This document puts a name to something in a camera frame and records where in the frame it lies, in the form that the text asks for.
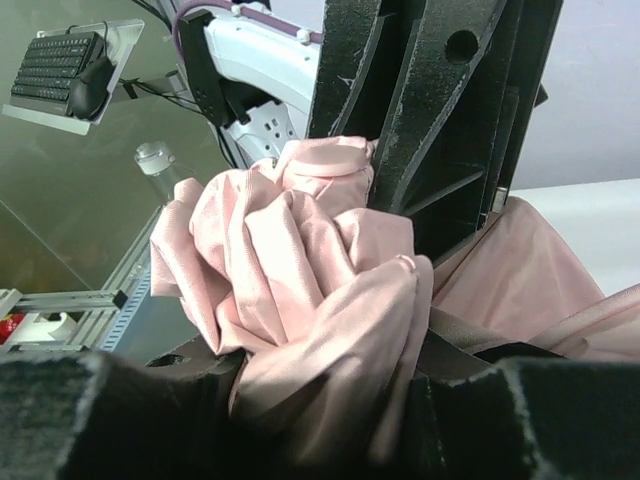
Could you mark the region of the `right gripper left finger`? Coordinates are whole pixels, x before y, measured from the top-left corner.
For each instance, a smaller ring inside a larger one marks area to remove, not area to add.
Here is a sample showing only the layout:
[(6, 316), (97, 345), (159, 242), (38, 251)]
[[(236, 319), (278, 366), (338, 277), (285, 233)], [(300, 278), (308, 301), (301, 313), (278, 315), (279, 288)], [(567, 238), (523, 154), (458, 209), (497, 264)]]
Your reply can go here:
[(110, 353), (1, 358), (4, 479), (227, 479), (241, 352), (191, 342), (148, 366)]

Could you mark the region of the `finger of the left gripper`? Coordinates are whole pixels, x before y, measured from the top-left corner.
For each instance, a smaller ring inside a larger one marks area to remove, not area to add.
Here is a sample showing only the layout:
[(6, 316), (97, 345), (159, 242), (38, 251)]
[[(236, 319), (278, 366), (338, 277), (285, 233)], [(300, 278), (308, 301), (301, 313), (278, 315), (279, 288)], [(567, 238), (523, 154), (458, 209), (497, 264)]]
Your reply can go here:
[(307, 136), (380, 136), (423, 1), (328, 1)]
[(554, 1), (428, 1), (414, 21), (369, 204), (409, 218), (434, 263), (508, 193), (557, 21)]

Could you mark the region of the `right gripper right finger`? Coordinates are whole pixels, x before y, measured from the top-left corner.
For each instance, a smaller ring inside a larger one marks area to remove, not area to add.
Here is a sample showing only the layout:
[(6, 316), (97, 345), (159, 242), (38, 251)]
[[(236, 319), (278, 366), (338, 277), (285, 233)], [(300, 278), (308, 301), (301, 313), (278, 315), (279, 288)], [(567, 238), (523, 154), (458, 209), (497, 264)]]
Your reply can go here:
[(409, 392), (420, 479), (635, 479), (639, 369), (565, 359), (430, 313)]

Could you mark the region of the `pink folding umbrella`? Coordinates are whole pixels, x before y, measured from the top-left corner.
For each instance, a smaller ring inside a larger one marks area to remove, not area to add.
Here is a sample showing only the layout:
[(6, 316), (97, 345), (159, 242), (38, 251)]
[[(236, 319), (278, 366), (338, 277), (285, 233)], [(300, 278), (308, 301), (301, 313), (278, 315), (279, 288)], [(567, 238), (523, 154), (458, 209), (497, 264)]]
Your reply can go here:
[(282, 155), (174, 188), (150, 238), (151, 290), (218, 355), (245, 354), (228, 413), (305, 477), (420, 479), (409, 392), (430, 313), (568, 360), (639, 369), (639, 290), (606, 296), (558, 232), (510, 199), (440, 266), (405, 217), (369, 209), (375, 144)]

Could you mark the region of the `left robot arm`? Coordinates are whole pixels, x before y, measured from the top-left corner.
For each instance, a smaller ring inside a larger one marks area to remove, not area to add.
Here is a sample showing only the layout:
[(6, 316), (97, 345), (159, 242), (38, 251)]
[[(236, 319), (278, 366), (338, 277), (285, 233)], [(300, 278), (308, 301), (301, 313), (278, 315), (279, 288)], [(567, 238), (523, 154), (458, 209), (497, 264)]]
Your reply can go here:
[(259, 7), (192, 1), (174, 16), (189, 89), (252, 160), (308, 117), (312, 138), (379, 144), (369, 198), (414, 225), (442, 263), (501, 211), (562, 5), (558, 1), (329, 1), (306, 31)]

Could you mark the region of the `clear glass bottle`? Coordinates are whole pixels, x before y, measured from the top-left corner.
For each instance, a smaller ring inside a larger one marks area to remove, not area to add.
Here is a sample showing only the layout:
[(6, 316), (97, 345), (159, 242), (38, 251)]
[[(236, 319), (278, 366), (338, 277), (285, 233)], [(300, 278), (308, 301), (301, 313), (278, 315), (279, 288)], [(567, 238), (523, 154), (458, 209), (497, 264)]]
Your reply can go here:
[(162, 205), (174, 199), (174, 187), (182, 180), (194, 176), (195, 171), (178, 162), (169, 147), (162, 141), (139, 145), (134, 160), (150, 182)]

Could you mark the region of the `black computer mouse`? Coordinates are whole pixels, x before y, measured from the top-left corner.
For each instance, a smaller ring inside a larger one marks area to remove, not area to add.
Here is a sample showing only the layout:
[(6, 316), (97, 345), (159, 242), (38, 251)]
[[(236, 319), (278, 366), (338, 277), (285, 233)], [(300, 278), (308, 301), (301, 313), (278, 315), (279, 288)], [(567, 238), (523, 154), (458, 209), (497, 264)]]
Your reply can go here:
[(109, 97), (107, 89), (115, 66), (106, 57), (90, 63), (70, 84), (69, 108), (71, 114), (80, 120), (92, 120), (102, 110)]

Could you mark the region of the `keyboard tray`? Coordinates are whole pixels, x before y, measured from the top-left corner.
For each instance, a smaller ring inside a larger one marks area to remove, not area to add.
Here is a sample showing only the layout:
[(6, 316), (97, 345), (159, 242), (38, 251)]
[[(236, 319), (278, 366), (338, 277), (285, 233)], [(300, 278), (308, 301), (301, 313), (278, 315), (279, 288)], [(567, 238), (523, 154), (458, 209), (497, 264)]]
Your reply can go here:
[(2, 114), (85, 135), (101, 122), (145, 23), (140, 19), (40, 31), (28, 44)]

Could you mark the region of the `black keyboard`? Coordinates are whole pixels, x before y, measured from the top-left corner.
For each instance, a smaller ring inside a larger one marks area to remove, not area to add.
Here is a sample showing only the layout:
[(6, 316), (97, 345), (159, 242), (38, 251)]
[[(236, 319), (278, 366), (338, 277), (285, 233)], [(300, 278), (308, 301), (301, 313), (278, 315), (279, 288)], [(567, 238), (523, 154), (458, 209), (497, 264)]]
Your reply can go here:
[(11, 98), (67, 103), (71, 81), (104, 50), (95, 31), (35, 38), (11, 87)]

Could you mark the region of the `aluminium frame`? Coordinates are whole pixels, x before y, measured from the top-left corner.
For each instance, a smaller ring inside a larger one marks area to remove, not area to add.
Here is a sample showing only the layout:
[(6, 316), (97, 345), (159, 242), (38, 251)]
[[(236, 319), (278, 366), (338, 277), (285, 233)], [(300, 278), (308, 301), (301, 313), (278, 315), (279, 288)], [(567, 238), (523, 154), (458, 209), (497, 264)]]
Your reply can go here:
[(23, 294), (1, 291), (1, 318), (22, 321), (1, 352), (102, 349), (113, 352), (150, 284), (149, 237), (155, 210), (99, 290)]

